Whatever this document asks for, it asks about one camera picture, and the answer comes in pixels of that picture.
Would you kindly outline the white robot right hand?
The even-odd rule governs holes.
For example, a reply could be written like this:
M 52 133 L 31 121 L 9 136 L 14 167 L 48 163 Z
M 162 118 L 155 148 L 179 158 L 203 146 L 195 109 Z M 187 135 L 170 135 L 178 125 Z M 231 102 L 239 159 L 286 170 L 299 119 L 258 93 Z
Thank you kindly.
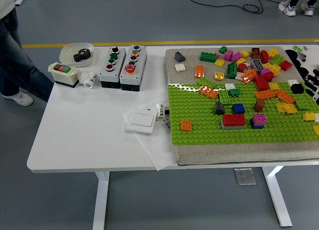
M 319 104 L 319 71 L 317 69 L 313 69 L 313 72 L 305 77 L 305 85 L 312 98 Z

